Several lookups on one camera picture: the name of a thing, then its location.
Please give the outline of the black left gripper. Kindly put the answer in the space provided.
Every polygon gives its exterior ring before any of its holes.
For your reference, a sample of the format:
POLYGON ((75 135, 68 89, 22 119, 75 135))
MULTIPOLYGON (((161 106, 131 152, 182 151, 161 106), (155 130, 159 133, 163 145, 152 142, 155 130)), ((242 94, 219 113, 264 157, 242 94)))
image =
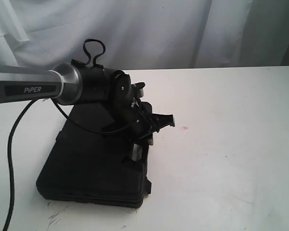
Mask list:
POLYGON ((175 127, 173 115, 154 114, 148 102, 138 102, 134 107, 102 106, 114 122, 103 127, 101 132, 125 140, 137 140, 131 142, 127 156, 121 161, 123 164, 146 163, 149 146, 154 144, 153 133, 167 126, 175 127))

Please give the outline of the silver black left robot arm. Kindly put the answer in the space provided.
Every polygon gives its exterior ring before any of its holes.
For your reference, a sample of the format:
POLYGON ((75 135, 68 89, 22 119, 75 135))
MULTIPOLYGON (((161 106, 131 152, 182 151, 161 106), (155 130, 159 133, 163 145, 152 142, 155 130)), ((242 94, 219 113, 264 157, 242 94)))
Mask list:
POLYGON ((60 64, 43 71, 16 66, 0 66, 0 103, 52 99, 57 107, 99 103, 114 123, 100 135, 123 135, 140 144, 154 132, 174 126, 173 115, 154 114, 141 101, 143 82, 132 84, 128 74, 101 65, 60 64))

